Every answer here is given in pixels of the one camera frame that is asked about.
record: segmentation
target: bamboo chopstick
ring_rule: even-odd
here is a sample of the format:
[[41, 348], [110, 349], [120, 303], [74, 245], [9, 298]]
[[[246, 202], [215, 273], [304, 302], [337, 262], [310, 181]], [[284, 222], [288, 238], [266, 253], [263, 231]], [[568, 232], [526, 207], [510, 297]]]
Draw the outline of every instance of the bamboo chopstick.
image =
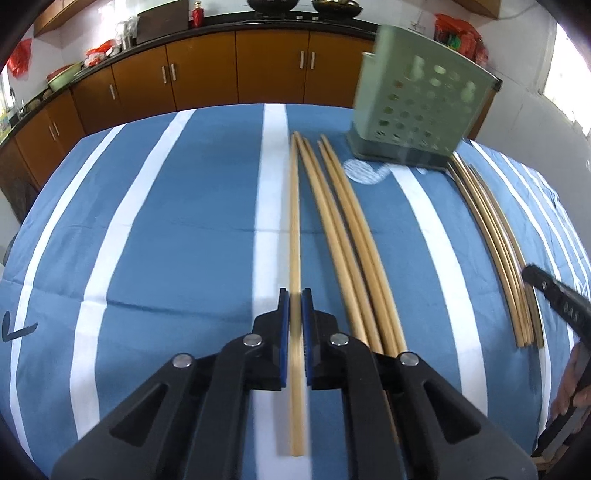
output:
[[507, 273], [509, 267], [506, 264], [506, 258], [503, 257], [502, 252], [500, 251], [501, 249], [498, 245], [498, 237], [495, 235], [496, 230], [492, 225], [492, 219], [489, 216], [487, 208], [484, 207], [478, 192], [475, 190], [475, 186], [467, 176], [466, 170], [462, 168], [462, 160], [454, 154], [450, 157], [450, 166], [450, 174], [452, 175], [457, 188], [460, 190], [460, 194], [464, 198], [472, 216], [476, 220], [491, 254], [493, 263], [495, 264], [503, 292], [505, 293], [507, 306], [509, 307], [511, 322], [515, 333], [515, 341], [517, 346], [521, 348], [525, 346], [522, 324], [519, 318], [513, 286]]
[[406, 340], [404, 339], [398, 310], [394, 303], [392, 290], [390, 289], [388, 277], [386, 276], [384, 265], [379, 256], [378, 248], [369, 229], [365, 214], [359, 204], [359, 200], [343, 171], [339, 157], [336, 155], [326, 136], [321, 135], [321, 138], [327, 152], [327, 157], [324, 161], [327, 166], [329, 164], [332, 166], [329, 174], [332, 172], [338, 178], [338, 181], [333, 179], [333, 184], [335, 185], [337, 195], [345, 212], [349, 230], [355, 240], [357, 252], [363, 266], [363, 272], [368, 281], [368, 287], [376, 310], [378, 326], [382, 334], [386, 353], [389, 356], [398, 356], [407, 350]]
[[517, 310], [519, 314], [519, 321], [524, 337], [524, 343], [531, 345], [534, 343], [534, 332], [532, 328], [532, 321], [530, 316], [530, 310], [527, 306], [527, 300], [525, 298], [525, 290], [523, 288], [523, 281], [521, 280], [521, 269], [518, 264], [515, 250], [509, 239], [509, 235], [504, 228], [504, 225], [499, 217], [498, 211], [495, 209], [491, 196], [487, 194], [482, 178], [479, 179], [474, 174], [474, 170], [467, 167], [467, 174], [470, 177], [470, 181], [475, 185], [480, 198], [483, 200], [485, 207], [487, 208], [495, 230], [499, 236], [500, 247], [505, 255], [508, 265], [508, 275], [511, 280], [512, 288], [514, 289], [515, 302], [517, 304]]
[[301, 329], [300, 181], [296, 139], [290, 148], [290, 453], [306, 454], [306, 389], [304, 386], [304, 343]]
[[361, 317], [361, 310], [355, 295], [355, 289], [353, 288], [353, 282], [349, 274], [349, 269], [345, 263], [345, 255], [339, 242], [339, 237], [336, 232], [334, 220], [330, 213], [328, 202], [320, 185], [320, 180], [318, 179], [313, 160], [310, 157], [310, 152], [308, 152], [301, 135], [296, 132], [294, 136], [297, 141], [298, 148], [300, 149], [304, 168], [306, 169], [306, 173], [310, 180], [312, 192], [316, 198], [316, 205], [320, 214], [320, 220], [322, 221], [322, 225], [324, 227], [324, 232], [326, 234], [332, 260], [335, 265], [336, 277], [339, 282], [341, 295], [343, 296], [345, 308], [349, 316], [351, 330], [353, 331], [353, 335], [355, 337], [368, 345], [369, 342], [365, 333], [365, 327]]
[[388, 309], [384, 295], [382, 294], [382, 289], [378, 280], [378, 274], [375, 271], [367, 242], [365, 241], [365, 237], [361, 231], [360, 221], [353, 211], [349, 197], [347, 196], [345, 188], [341, 183], [341, 178], [337, 173], [326, 146], [320, 141], [318, 142], [318, 146], [320, 148], [326, 170], [333, 183], [333, 187], [335, 188], [341, 208], [345, 214], [345, 219], [349, 225], [349, 231], [353, 237], [353, 243], [355, 244], [355, 249], [357, 250], [359, 261], [361, 263], [363, 273], [365, 274], [365, 279], [367, 280], [368, 290], [374, 305], [375, 317], [378, 321], [378, 328], [381, 334], [384, 351], [389, 356], [397, 356], [399, 351], [396, 338], [394, 336], [394, 330], [390, 324]]
[[[525, 258], [523, 256], [523, 253], [521, 252], [521, 248], [519, 247], [519, 243], [515, 237], [515, 234], [513, 233], [513, 230], [511, 229], [509, 222], [507, 221], [507, 217], [503, 213], [503, 210], [501, 209], [499, 202], [497, 201], [495, 196], [492, 194], [488, 185], [484, 182], [484, 180], [483, 180], [482, 176], [480, 175], [480, 173], [478, 172], [478, 170], [475, 169], [474, 166], [470, 166], [470, 169], [474, 172], [474, 175], [480, 181], [484, 190], [487, 192], [487, 194], [491, 200], [492, 206], [496, 210], [496, 212], [501, 220], [501, 223], [503, 224], [503, 227], [505, 228], [505, 231], [507, 232], [507, 236], [509, 238], [509, 241], [510, 241], [512, 247], [513, 247], [513, 250], [515, 252], [515, 256], [516, 256], [518, 264], [519, 264], [519, 271], [521, 272], [526, 265]], [[528, 304], [528, 307], [530, 310], [530, 316], [531, 316], [531, 322], [532, 322], [535, 342], [536, 342], [536, 345], [538, 346], [538, 348], [542, 348], [544, 346], [544, 334], [543, 334], [543, 330], [542, 330], [542, 318], [540, 315], [540, 305], [538, 304], [538, 299], [535, 296], [534, 287], [532, 287], [531, 285], [529, 285], [527, 283], [524, 283], [523, 280], [521, 280], [521, 284], [524, 287], [525, 299], [527, 301], [527, 304]]]
[[359, 269], [357, 259], [355, 258], [355, 252], [353, 251], [353, 247], [351, 246], [349, 236], [347, 235], [347, 230], [345, 229], [343, 218], [340, 215], [339, 208], [337, 207], [337, 204], [335, 202], [335, 198], [333, 197], [332, 192], [330, 191], [330, 186], [326, 181], [324, 172], [322, 172], [320, 168], [320, 163], [318, 162], [318, 159], [316, 158], [316, 155], [312, 150], [312, 146], [310, 145], [310, 142], [308, 142], [307, 138], [304, 139], [304, 143], [308, 148], [308, 151], [310, 152], [310, 158], [312, 159], [312, 163], [314, 164], [314, 169], [316, 170], [317, 178], [320, 181], [320, 185], [324, 193], [324, 198], [326, 198], [330, 214], [335, 223], [336, 233], [339, 237], [341, 249], [345, 255], [345, 262], [347, 263], [349, 274], [351, 276], [351, 281], [353, 282], [353, 289], [357, 296], [359, 309], [361, 310], [361, 318], [363, 319], [365, 333], [368, 336], [369, 347], [372, 349], [372, 351], [376, 353], [384, 353], [382, 341], [379, 337], [378, 329], [375, 323], [374, 311], [372, 310], [368, 292], [365, 287], [365, 282], [363, 280], [361, 270]]

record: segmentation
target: table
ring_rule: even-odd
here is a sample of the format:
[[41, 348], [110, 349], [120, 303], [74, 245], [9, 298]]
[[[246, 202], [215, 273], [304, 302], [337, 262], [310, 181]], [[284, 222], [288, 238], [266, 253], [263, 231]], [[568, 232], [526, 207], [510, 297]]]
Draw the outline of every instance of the table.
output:
[[[175, 353], [217, 352], [288, 286], [289, 134], [326, 134], [351, 179], [408, 347], [531, 451], [573, 344], [539, 297], [547, 347], [516, 349], [478, 228], [451, 178], [352, 158], [352, 111], [221, 106], [81, 140], [40, 193], [0, 283], [0, 412], [47, 474]], [[502, 206], [527, 262], [589, 296], [589, 259], [534, 170], [476, 143], [457, 151]], [[303, 168], [302, 285], [349, 331]], [[287, 456], [287, 396], [255, 392], [243, 478], [346, 478], [337, 391], [309, 392], [311, 454]]]

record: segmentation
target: window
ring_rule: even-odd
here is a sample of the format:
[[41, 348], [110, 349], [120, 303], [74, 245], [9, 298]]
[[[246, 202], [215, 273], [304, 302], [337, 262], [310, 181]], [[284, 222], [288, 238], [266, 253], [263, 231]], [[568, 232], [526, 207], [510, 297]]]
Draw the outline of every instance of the window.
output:
[[6, 66], [2, 69], [2, 79], [0, 81], [0, 110], [8, 111], [14, 106], [10, 96], [10, 84], [8, 83], [8, 70]]
[[570, 41], [560, 25], [556, 28], [556, 42], [550, 73], [544, 88], [548, 97], [572, 122], [591, 129], [591, 72], [583, 56]]

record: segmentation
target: chopstick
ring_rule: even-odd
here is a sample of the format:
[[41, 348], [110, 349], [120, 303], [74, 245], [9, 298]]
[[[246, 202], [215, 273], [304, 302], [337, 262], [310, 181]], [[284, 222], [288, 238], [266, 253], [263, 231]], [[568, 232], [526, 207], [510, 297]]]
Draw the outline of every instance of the chopstick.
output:
[[328, 138], [321, 135], [321, 139], [326, 153], [326, 156], [323, 154], [323, 159], [343, 208], [363, 273], [368, 282], [385, 352], [389, 356], [396, 357], [407, 350], [407, 345], [384, 265], [365, 214], [343, 171], [339, 157]]
[[479, 226], [497, 269], [509, 307], [509, 315], [513, 324], [517, 347], [521, 348], [529, 345], [533, 338], [528, 336], [527, 327], [522, 318], [523, 308], [520, 308], [518, 305], [520, 296], [517, 280], [509, 260], [507, 245], [502, 239], [498, 222], [495, 222], [494, 214], [486, 202], [481, 189], [478, 188], [473, 175], [456, 153], [450, 157], [450, 166], [450, 174]]
[[314, 166], [314, 160], [312, 157], [314, 153], [308, 150], [308, 147], [305, 145], [304, 141], [301, 138], [301, 135], [298, 132], [295, 132], [294, 136], [297, 141], [298, 148], [300, 150], [302, 161], [304, 163], [304, 168], [306, 169], [306, 173], [310, 180], [310, 185], [312, 187], [314, 198], [316, 199], [316, 206], [320, 214], [320, 220], [324, 227], [324, 232], [326, 234], [326, 240], [330, 249], [330, 254], [335, 265], [336, 277], [339, 282], [341, 295], [343, 296], [345, 308], [349, 316], [351, 330], [355, 337], [357, 337], [366, 345], [369, 345], [368, 337], [365, 332], [365, 326], [363, 324], [363, 318], [361, 316], [359, 302], [355, 294], [353, 281], [351, 279], [349, 268], [345, 261], [343, 247], [340, 244], [339, 236], [337, 234], [335, 220], [333, 219], [333, 215], [331, 214], [328, 200], [326, 199], [326, 196], [322, 188], [322, 184], [318, 176], [318, 172], [316, 170], [316, 167]]
[[[495, 196], [491, 192], [489, 186], [485, 183], [484, 179], [482, 178], [482, 176], [480, 175], [478, 170], [474, 166], [470, 166], [470, 169], [474, 173], [475, 177], [478, 179], [479, 183], [482, 185], [482, 188], [484, 189], [484, 191], [488, 195], [488, 198], [491, 201], [492, 207], [495, 209], [498, 218], [501, 220], [501, 224], [503, 225], [503, 227], [505, 229], [507, 237], [509, 238], [509, 242], [511, 243], [511, 246], [513, 247], [513, 251], [515, 252], [515, 256], [517, 258], [517, 262], [519, 265], [519, 271], [520, 272], [523, 271], [523, 269], [525, 268], [525, 265], [526, 265], [525, 258], [523, 256], [523, 253], [521, 252], [521, 247], [519, 246], [519, 243], [517, 242], [515, 234], [513, 233], [513, 230], [511, 229], [511, 226], [509, 225], [507, 217], [503, 213], [503, 210], [501, 209], [499, 202], [497, 201], [497, 199], [495, 198]], [[524, 283], [523, 279], [521, 278], [521, 275], [519, 275], [519, 280], [520, 280], [519, 286], [521, 288], [523, 288], [523, 290], [524, 290], [525, 301], [527, 302], [527, 306], [528, 306], [528, 309], [530, 312], [530, 318], [531, 318], [531, 323], [532, 323], [532, 328], [533, 328], [533, 333], [534, 333], [536, 345], [538, 346], [538, 348], [542, 348], [544, 346], [544, 333], [542, 330], [542, 318], [540, 315], [540, 305], [538, 304], [538, 299], [535, 296], [534, 287], [532, 287], [529, 284]]]
[[296, 139], [290, 148], [290, 337], [288, 346], [290, 389], [290, 453], [306, 454], [306, 388], [304, 343], [301, 328], [300, 180]]

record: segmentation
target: white stripe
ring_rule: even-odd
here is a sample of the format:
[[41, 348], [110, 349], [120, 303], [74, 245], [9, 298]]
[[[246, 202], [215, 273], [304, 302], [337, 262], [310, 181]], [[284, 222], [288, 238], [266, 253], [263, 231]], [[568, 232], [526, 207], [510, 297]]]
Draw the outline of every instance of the white stripe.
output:
[[[554, 191], [554, 189], [550, 185], [548, 185], [548, 182], [546, 181], [546, 179], [544, 178], [544, 176], [539, 171], [534, 170], [534, 172], [536, 173], [538, 179], [546, 186], [546, 188], [548, 188], [549, 190]], [[574, 225], [573, 225], [573, 222], [570, 221], [569, 214], [566, 213], [566, 210], [564, 210], [564, 206], [560, 202], [560, 199], [558, 200], [558, 205], [557, 206], [560, 209], [560, 212], [562, 213], [562, 216], [564, 218], [564, 221], [566, 222], [566, 224], [568, 225], [571, 233], [573, 234], [574, 239], [577, 241], [577, 244], [578, 244], [579, 249], [580, 249], [580, 252], [581, 252], [581, 256], [584, 258], [585, 263], [587, 264], [587, 268], [589, 269], [589, 272], [591, 273], [591, 262], [589, 262], [589, 256], [587, 255], [587, 251], [583, 247], [583, 244], [581, 243], [581, 239], [579, 238], [579, 234], [575, 230]]]
[[[538, 232], [542, 243], [546, 248], [546, 253], [548, 258], [550, 259], [550, 263], [552, 263], [552, 269], [554, 272], [554, 276], [560, 280], [560, 271], [556, 266], [556, 262], [554, 261], [554, 257], [552, 256], [552, 251], [548, 246], [548, 242], [540, 228], [540, 224], [538, 220], [535, 219], [534, 215], [531, 213], [530, 208], [524, 202], [523, 198], [517, 193], [515, 187], [511, 184], [509, 179], [506, 175], [502, 172], [502, 170], [497, 166], [497, 164], [487, 155], [487, 153], [480, 147], [479, 144], [472, 141], [472, 145], [480, 152], [482, 157], [488, 162], [488, 164], [492, 167], [492, 169], [496, 172], [499, 178], [505, 183], [507, 190], [513, 195], [513, 198], [519, 203], [521, 209], [524, 211], [526, 217], [534, 227], [535, 231]], [[546, 420], [548, 419], [548, 410], [550, 409], [550, 393], [552, 390], [552, 362], [550, 361], [550, 352], [548, 351], [548, 340], [546, 337], [546, 328], [544, 322], [542, 321], [542, 334], [544, 337], [544, 345], [543, 348], [538, 350], [538, 354], [540, 356], [540, 373], [542, 376], [542, 405], [540, 408], [540, 423], [538, 425], [538, 433], [542, 433], [546, 427]]]
[[[17, 314], [14, 319], [14, 330], [20, 330], [25, 326], [25, 319], [27, 318], [27, 310], [29, 307], [29, 299], [31, 298], [31, 292], [33, 291], [33, 282], [35, 280], [35, 276], [37, 275], [37, 268], [39, 267], [39, 262], [41, 261], [41, 257], [43, 256], [43, 252], [47, 247], [51, 234], [53, 233], [54, 228], [57, 225], [57, 222], [66, 211], [66, 208], [72, 201], [74, 194], [77, 192], [78, 188], [82, 181], [86, 178], [86, 175], [105, 151], [105, 149], [109, 146], [109, 144], [113, 141], [113, 139], [117, 136], [117, 134], [121, 131], [121, 129], [125, 125], [120, 125], [118, 127], [113, 128], [106, 137], [102, 140], [102, 142], [95, 148], [95, 150], [90, 154], [90, 156], [84, 162], [84, 165], [80, 168], [78, 173], [74, 176], [70, 184], [64, 190], [64, 193], [61, 194], [60, 199], [58, 200], [47, 224], [43, 228], [41, 236], [35, 246], [35, 250], [33, 250], [33, 255], [31, 257], [31, 261], [27, 267], [27, 272], [25, 273], [25, 281], [22, 285], [21, 295], [18, 299], [18, 307], [17, 307]], [[27, 435], [25, 433], [25, 426], [22, 422], [22, 415], [21, 415], [21, 407], [18, 402], [18, 393], [17, 393], [17, 366], [18, 366], [18, 358], [21, 353], [21, 341], [22, 338], [17, 338], [16, 340], [12, 341], [11, 345], [11, 354], [10, 354], [10, 386], [9, 386], [9, 402], [10, 402], [10, 411], [12, 413], [12, 418], [14, 419], [14, 426], [17, 430], [17, 437], [18, 441], [20, 442], [22, 448], [25, 450], [27, 455], [31, 457], [31, 451], [29, 449], [29, 444], [27, 442]]]
[[[265, 105], [255, 212], [253, 320], [261, 313], [275, 310], [279, 289], [289, 286], [289, 157], [285, 105]], [[252, 403], [257, 478], [311, 479], [311, 458], [289, 456], [288, 389], [254, 391]], [[305, 422], [308, 425], [307, 412]]]
[[[570, 274], [573, 277], [573, 284], [576, 285], [577, 282], [580, 284], [580, 280], [577, 278], [577, 274], [574, 272], [573, 263], [570, 261], [569, 254], [566, 251], [566, 247], [564, 246], [564, 242], [562, 241], [562, 237], [558, 234], [558, 230], [556, 230], [556, 227], [554, 226], [554, 223], [552, 223], [552, 221], [550, 220], [550, 217], [546, 213], [546, 210], [544, 210], [544, 207], [542, 207], [542, 204], [538, 200], [538, 197], [535, 195], [535, 193], [531, 189], [530, 185], [525, 181], [525, 179], [523, 178], [523, 175], [521, 175], [521, 173], [519, 173], [517, 171], [517, 169], [515, 168], [515, 166], [511, 163], [511, 160], [509, 160], [504, 154], [501, 154], [501, 157], [503, 158], [503, 160], [505, 160], [505, 163], [507, 163], [507, 165], [509, 166], [509, 168], [511, 170], [513, 170], [513, 172], [515, 173], [515, 175], [517, 175], [517, 178], [520, 179], [521, 183], [525, 186], [525, 188], [527, 189], [527, 191], [530, 193], [531, 197], [534, 199], [535, 204], [538, 206], [541, 214], [543, 215], [544, 219], [548, 223], [548, 226], [550, 227], [550, 230], [552, 230], [552, 233], [556, 237], [556, 240], [558, 240], [558, 244], [560, 245], [560, 248], [562, 250], [562, 253], [563, 253], [563, 255], [564, 255], [565, 259], [566, 259], [566, 263], [568, 263], [568, 265], [569, 265]], [[574, 337], [573, 337], [573, 329], [568, 324], [566, 326], [566, 332], [567, 332], [567, 334], [569, 336], [569, 351], [571, 351], [573, 349], [573, 346], [574, 346]]]
[[86, 284], [74, 333], [74, 352], [70, 371], [70, 399], [78, 438], [84, 436], [100, 420], [95, 363], [111, 278], [125, 248], [135, 217], [142, 208], [164, 160], [193, 112], [194, 110], [189, 110], [177, 113], [145, 159], [111, 219], [96, 257], [95, 266]]
[[579, 267], [580, 267], [581, 271], [583, 272], [583, 276], [585, 277], [585, 284], [587, 285], [587, 289], [586, 289], [587, 291], [586, 291], [586, 293], [583, 292], [583, 294], [585, 294], [587, 296], [587, 298], [590, 298], [589, 297], [589, 290], [588, 290], [588, 287], [589, 287], [589, 278], [587, 276], [587, 270], [585, 269], [585, 267], [583, 266], [583, 263], [581, 262], [581, 257], [578, 254], [576, 247], [574, 246], [573, 238], [570, 236], [570, 233], [569, 233], [569, 230], [567, 229], [567, 226], [564, 224], [564, 222], [560, 218], [560, 214], [556, 210], [556, 207], [554, 206], [554, 204], [552, 203], [552, 201], [546, 195], [546, 193], [545, 193], [544, 189], [542, 188], [542, 185], [540, 184], [540, 181], [538, 180], [538, 178], [534, 177], [531, 174], [530, 169], [528, 167], [526, 167], [525, 165], [524, 165], [524, 170], [528, 174], [528, 176], [534, 181], [534, 183], [537, 185], [538, 190], [540, 191], [542, 197], [544, 198], [544, 200], [545, 200], [546, 204], [548, 205], [548, 207], [550, 208], [550, 210], [552, 212], [554, 212], [554, 214], [556, 215], [556, 218], [558, 219], [558, 222], [560, 223], [560, 226], [562, 227], [562, 230], [563, 230], [564, 234], [566, 235], [567, 240], [569, 241], [570, 247], [573, 249], [573, 252], [575, 254], [575, 257], [577, 258], [577, 262], [579, 263]]
[[392, 165], [390, 170], [413, 209], [439, 277], [456, 344], [462, 394], [487, 415], [488, 396], [482, 346], [456, 253], [431, 200], [410, 169]]

